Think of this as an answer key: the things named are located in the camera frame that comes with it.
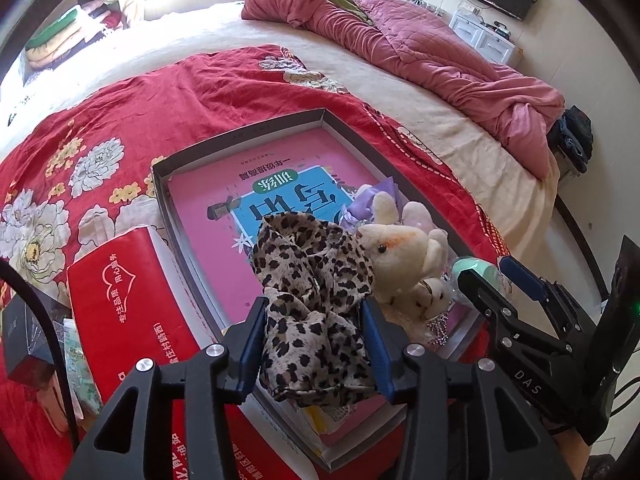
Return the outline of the person's right hand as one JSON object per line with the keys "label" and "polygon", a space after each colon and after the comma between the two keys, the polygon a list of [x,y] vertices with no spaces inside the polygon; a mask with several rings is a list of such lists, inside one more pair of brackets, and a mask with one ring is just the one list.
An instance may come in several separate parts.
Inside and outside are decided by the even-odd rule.
{"label": "person's right hand", "polygon": [[552,422],[544,422],[544,426],[552,435],[574,478],[581,479],[588,464],[590,446],[586,445],[580,434],[570,426],[555,425]]}

